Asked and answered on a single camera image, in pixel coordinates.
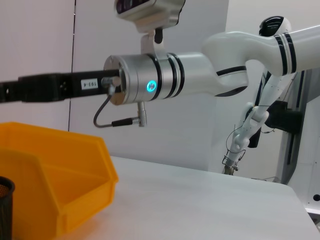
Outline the small tan gripper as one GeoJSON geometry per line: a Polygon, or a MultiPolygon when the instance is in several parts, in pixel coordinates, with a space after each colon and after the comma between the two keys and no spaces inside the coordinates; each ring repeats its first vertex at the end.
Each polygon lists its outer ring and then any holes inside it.
{"type": "Polygon", "coordinates": [[[233,175],[235,172],[238,171],[238,163],[237,162],[230,163],[228,165],[228,162],[225,161],[222,164],[224,165],[224,168],[223,168],[223,171],[222,171],[222,173],[224,175],[233,175]]]}

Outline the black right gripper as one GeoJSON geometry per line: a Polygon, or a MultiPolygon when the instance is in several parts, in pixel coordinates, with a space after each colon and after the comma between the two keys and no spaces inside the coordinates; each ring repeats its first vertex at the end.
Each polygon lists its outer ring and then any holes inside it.
{"type": "Polygon", "coordinates": [[[47,73],[0,82],[0,103],[48,103],[102,95],[103,78],[118,77],[119,70],[47,73]]]}

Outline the black mesh pen holder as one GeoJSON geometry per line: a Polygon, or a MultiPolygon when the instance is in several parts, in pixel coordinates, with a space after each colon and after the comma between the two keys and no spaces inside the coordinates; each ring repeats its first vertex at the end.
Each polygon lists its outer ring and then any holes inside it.
{"type": "Polygon", "coordinates": [[[15,184],[0,176],[0,240],[13,238],[13,193],[15,184]]]}

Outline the black box on stand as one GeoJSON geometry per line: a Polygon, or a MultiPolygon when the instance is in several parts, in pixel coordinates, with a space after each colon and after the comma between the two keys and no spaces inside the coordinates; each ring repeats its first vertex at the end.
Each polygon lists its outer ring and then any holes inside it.
{"type": "Polygon", "coordinates": [[[301,131],[303,114],[288,108],[285,101],[275,101],[268,109],[269,116],[265,125],[291,134],[301,131]]]}

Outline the white equipment stand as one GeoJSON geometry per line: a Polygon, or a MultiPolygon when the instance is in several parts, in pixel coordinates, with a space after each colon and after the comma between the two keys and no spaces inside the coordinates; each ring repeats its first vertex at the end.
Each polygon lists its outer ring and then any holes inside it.
{"type": "Polygon", "coordinates": [[[298,73],[287,101],[302,120],[297,133],[282,134],[277,174],[320,222],[320,68],[298,73]]]}

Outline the yellow plastic bin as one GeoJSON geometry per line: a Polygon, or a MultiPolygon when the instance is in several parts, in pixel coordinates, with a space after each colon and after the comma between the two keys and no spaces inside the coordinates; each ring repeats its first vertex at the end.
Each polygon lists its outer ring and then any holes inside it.
{"type": "Polygon", "coordinates": [[[109,206],[118,175],[102,138],[0,123],[0,176],[15,185],[12,240],[54,240],[109,206]]]}

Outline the black white domed robot part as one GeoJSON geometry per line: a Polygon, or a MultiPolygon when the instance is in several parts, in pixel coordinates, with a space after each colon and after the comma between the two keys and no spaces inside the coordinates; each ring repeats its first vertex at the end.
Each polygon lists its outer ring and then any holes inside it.
{"type": "Polygon", "coordinates": [[[264,19],[260,26],[258,34],[262,37],[270,37],[277,34],[288,33],[292,30],[290,21],[283,16],[270,16],[264,19]]]}

